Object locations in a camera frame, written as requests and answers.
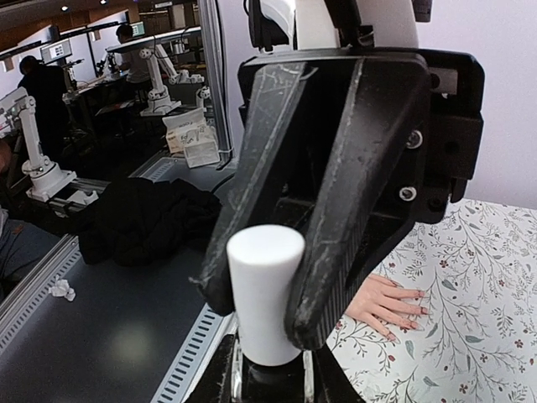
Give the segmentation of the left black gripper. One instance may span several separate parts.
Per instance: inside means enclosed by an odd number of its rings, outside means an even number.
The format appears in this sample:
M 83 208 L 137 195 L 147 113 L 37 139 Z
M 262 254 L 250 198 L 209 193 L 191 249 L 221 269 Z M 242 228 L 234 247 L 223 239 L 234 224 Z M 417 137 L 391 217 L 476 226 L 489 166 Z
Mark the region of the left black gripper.
M 295 119 L 305 145 L 291 154 L 284 196 L 317 200 L 284 327 L 297 348 L 317 350 L 414 223 L 439 222 L 463 198 L 482 138 L 484 71 L 471 55 L 439 50 L 258 56 L 238 72 L 243 117 L 256 73 L 291 62 L 315 70 L 315 85 Z

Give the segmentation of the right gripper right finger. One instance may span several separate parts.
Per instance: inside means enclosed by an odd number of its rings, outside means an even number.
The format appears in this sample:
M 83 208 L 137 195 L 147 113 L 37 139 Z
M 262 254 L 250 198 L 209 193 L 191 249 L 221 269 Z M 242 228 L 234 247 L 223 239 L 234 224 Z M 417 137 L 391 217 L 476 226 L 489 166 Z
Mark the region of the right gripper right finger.
M 315 376 L 315 402 L 365 403 L 327 346 L 314 351 L 312 358 Z

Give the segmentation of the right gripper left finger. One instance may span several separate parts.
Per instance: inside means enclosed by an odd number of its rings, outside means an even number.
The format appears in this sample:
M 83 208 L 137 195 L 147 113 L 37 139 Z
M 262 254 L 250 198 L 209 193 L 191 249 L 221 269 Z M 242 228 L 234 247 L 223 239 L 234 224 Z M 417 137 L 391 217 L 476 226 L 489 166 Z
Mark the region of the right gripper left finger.
M 194 403 L 231 402 L 233 349 L 237 336 L 228 334 L 219 343 L 192 392 Z

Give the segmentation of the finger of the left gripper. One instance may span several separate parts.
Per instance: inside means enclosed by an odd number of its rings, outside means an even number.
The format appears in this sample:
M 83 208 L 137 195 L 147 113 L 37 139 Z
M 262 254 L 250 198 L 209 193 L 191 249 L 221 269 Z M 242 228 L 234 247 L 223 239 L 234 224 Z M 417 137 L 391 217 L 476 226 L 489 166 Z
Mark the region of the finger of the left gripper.
M 238 231 L 267 222 L 289 179 L 300 136 L 291 126 L 310 75 L 305 62 L 266 65 L 255 73 L 242 151 L 201 273 L 192 280 L 218 315 L 234 312 L 227 242 Z

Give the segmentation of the white capped nail polish bottle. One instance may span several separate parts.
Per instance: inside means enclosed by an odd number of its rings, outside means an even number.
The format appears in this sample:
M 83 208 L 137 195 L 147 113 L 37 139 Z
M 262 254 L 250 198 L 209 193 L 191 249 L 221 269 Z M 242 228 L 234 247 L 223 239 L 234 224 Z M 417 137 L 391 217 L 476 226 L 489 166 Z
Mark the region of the white capped nail polish bottle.
M 284 330 L 291 282 L 305 249 L 296 230 L 266 224 L 245 228 L 227 242 L 237 318 L 232 350 L 233 402 L 312 402 L 313 358 Z

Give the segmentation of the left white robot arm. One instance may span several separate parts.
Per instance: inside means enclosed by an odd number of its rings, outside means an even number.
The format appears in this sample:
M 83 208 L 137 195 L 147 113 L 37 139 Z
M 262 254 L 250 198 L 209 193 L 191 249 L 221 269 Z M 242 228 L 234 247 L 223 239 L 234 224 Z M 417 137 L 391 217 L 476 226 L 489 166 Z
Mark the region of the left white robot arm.
M 232 189 L 196 285 L 275 366 L 325 343 L 368 274 L 473 177 L 485 74 L 420 47 L 428 1 L 298 1 L 297 47 L 239 71 Z

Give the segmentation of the person's bare hand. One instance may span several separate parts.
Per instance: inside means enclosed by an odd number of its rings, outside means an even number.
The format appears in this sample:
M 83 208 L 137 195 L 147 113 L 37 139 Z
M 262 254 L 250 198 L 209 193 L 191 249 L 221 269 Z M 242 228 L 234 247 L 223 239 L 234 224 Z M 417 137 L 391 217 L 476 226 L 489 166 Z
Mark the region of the person's bare hand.
M 405 315 L 420 317 L 428 315 L 429 311 L 426 307 L 409 304 L 406 300 L 424 297 L 422 290 L 405 289 L 393 280 L 370 274 L 347 306 L 345 315 L 370 326 L 391 343 L 399 343 L 386 324 L 407 330 L 420 329 L 417 321 Z

